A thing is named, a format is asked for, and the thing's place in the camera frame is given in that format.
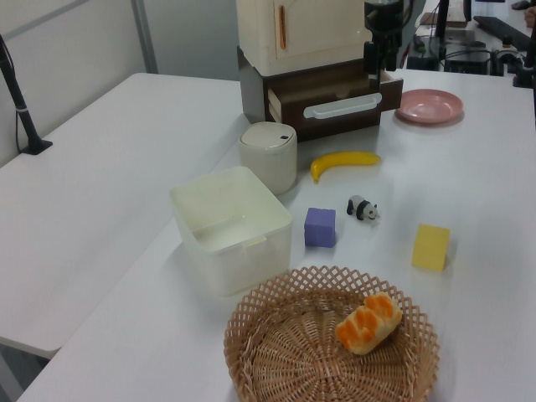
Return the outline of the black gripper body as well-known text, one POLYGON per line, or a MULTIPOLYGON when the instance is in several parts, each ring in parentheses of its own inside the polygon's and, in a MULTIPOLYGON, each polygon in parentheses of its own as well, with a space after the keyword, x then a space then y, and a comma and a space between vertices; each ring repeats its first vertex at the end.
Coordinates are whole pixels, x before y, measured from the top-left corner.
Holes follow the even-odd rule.
POLYGON ((400 44, 402 40, 403 14, 380 11, 365 13, 365 28, 372 33, 372 42, 391 41, 400 44))

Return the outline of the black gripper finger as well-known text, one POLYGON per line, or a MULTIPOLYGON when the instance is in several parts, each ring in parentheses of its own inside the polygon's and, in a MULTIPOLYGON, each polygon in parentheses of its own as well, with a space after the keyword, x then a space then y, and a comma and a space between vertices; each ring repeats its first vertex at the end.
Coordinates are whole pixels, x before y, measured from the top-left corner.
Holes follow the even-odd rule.
POLYGON ((379 48, 374 42, 363 46, 363 71, 368 75, 369 88, 379 88, 379 48))
POLYGON ((397 38, 389 36, 384 43, 384 69, 396 70, 397 38))

